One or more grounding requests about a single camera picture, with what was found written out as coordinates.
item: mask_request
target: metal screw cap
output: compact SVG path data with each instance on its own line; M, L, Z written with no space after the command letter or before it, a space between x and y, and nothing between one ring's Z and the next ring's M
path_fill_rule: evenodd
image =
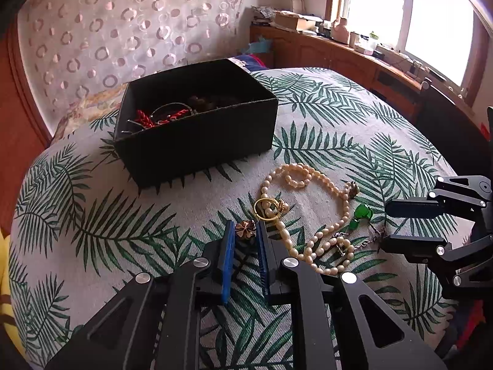
M207 265L209 265L209 261L205 257L198 257L193 261L193 265L195 267L202 268L202 267L206 267Z
M135 276L135 281L139 284L147 284L151 280L151 276L147 273L139 273Z
M298 261L294 257L286 257L283 260L283 264L286 267L293 268L293 267L296 267L299 263L298 263Z
M353 274L353 273L342 273L341 279L346 284L354 284L358 278L356 277L356 274Z

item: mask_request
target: black cardboard box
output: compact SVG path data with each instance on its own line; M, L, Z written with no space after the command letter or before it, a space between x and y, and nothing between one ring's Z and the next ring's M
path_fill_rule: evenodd
M239 104L168 124L135 130L127 120L191 96L232 96ZM170 69L128 84L114 132L114 146L139 188L158 185L272 147L278 100L230 60Z

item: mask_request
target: wooden headboard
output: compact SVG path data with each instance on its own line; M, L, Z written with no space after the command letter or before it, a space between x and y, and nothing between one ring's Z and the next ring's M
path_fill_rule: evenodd
M8 235L24 175L51 141L24 73L17 18L0 39L0 90L0 227Z

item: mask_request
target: bedspread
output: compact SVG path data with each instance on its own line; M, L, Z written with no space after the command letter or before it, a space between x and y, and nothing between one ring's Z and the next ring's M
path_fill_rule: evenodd
M283 163L308 163L339 187L355 180L361 192L351 212L368 204L374 226L388 233L440 235L454 247L467 238L470 223L459 218L385 215L387 200L425 196L438 175L454 175L396 111L328 69L252 76L279 98L271 151L139 191L113 148L115 111L68 134L33 163L15 210L9 276L16 322L35 366L43 367L136 273L171 273L220 238L226 220L252 218L262 180ZM275 181L270 192L292 206L283 220L300 250L341 215L339 202L317 183L292 190ZM373 235L363 224L350 238L357 245ZM332 266L340 261L332 253L317 260ZM356 251L348 269L429 345L438 344L454 302L441 298L424 264L408 264L370 244ZM290 369L290 325L289 306L265 305L258 261L250 257L228 304L202 312L201 367ZM334 332L331 337L336 345Z

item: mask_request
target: silver chain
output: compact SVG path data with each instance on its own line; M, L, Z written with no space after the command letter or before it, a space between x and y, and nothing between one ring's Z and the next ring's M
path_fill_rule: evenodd
M377 233L372 239L365 239L363 242L361 242L358 246L354 246L354 251L357 251L358 249L362 249L367 247L370 243L378 242L381 237L383 236L384 232L377 231L376 228L370 224L370 226L373 228L373 230ZM347 232L337 232L334 236L337 238L338 236L348 236L349 234ZM341 256L344 256L347 253L347 248L342 249L341 246L337 244L337 249L339 250L339 253Z

